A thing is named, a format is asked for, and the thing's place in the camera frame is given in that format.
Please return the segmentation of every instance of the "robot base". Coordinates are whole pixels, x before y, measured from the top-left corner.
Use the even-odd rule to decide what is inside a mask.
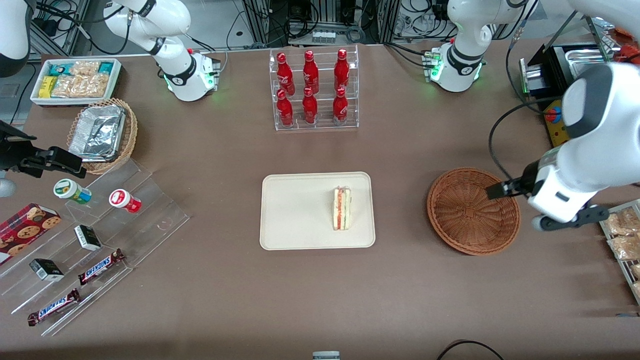
[[[451,46],[451,44],[444,44],[441,47],[434,47],[430,53],[422,57],[424,65],[433,67],[432,69],[424,69],[424,75],[427,82],[434,82],[444,90],[463,92],[478,79],[482,64],[478,65],[475,75],[461,76],[447,59],[447,51]]]
[[[184,85],[171,84],[166,76],[164,77],[169,90],[182,101],[196,101],[218,89],[220,63],[214,63],[211,58],[202,54],[195,53],[191,56],[196,60],[196,70]]]

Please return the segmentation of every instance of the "bottle cap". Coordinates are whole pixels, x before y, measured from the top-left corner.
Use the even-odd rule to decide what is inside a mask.
[[[284,64],[287,62],[287,55],[285,55],[284,53],[278,53],[276,55],[276,59],[278,59],[279,64]]]

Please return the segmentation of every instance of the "small bottle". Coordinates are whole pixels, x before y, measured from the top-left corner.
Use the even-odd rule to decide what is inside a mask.
[[[311,87],[305,88],[305,98],[302,99],[302,107],[305,109],[305,121],[309,125],[314,125],[318,118],[318,101],[314,96]]]
[[[293,71],[287,63],[287,56],[284,53],[276,55],[278,59],[278,82],[280,88],[287,92],[287,96],[296,93],[296,86],[293,84]]]
[[[278,116],[280,117],[280,122],[284,127],[292,127],[293,126],[293,107],[291,106],[291,101],[287,99],[287,94],[282,89],[278,89],[278,102],[276,103],[276,107],[278,108]]]
[[[318,76],[318,65],[314,60],[314,52],[305,51],[305,67],[302,70],[305,77],[305,86],[309,86],[314,94],[320,91],[320,79]]]
[[[338,50],[338,61],[335,63],[333,75],[335,76],[335,82],[333,83],[335,91],[338,91],[340,86],[347,88],[349,85],[349,63],[347,62],[347,51],[345,49]]]
[[[343,126],[347,122],[347,106],[349,106],[349,103],[344,97],[345,92],[344,87],[341,86],[335,92],[336,97],[333,100],[333,123],[338,126]]]

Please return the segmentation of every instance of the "snickers bar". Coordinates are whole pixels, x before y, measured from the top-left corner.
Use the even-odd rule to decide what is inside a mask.
[[[27,319],[27,321],[29,322],[29,326],[35,326],[37,323],[44,320],[47,316],[60,311],[63,307],[69,304],[72,304],[74,302],[80,302],[80,301],[81,299],[80,299],[80,294],[78,293],[78,290],[73,289],[67,296],[61,298],[60,300],[54,302],[53,304],[50,304],[49,306],[38,311],[37,313],[29,314],[29,318]]]
[[[84,285],[96,277],[100,276],[103,272],[105,272],[108,268],[115,265],[115,263],[124,259],[124,255],[120,249],[116,249],[112,252],[108,257],[104,258],[101,262],[94,265],[92,268],[87,270],[84,274],[78,275],[80,279],[80,285]]]

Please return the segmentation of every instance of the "cookie box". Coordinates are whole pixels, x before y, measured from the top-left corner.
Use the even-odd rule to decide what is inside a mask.
[[[42,86],[42,82],[45,81],[45,77],[49,75],[51,72],[51,68],[57,65],[63,65],[68,63],[73,63],[78,60],[87,60],[87,61],[100,61],[102,63],[112,63],[113,67],[111,68],[111,73],[109,74],[109,81],[107,82],[107,88],[102,97],[77,97],[77,98],[52,98],[52,97],[40,97],[40,87]],[[120,75],[120,69],[122,65],[117,59],[114,58],[62,58],[62,59],[51,59],[46,60],[42,64],[42,69],[40,69],[40,73],[38,78],[36,79],[35,86],[33,87],[33,91],[31,92],[31,101],[40,105],[43,108],[60,108],[60,107],[71,107],[71,106],[85,106],[88,104],[93,104],[95,102],[101,100],[107,100],[111,98],[113,94],[116,84],[118,83],[118,77]]]
[[[57,212],[38,204],[29,204],[0,224],[0,265],[19,254],[60,221]]]

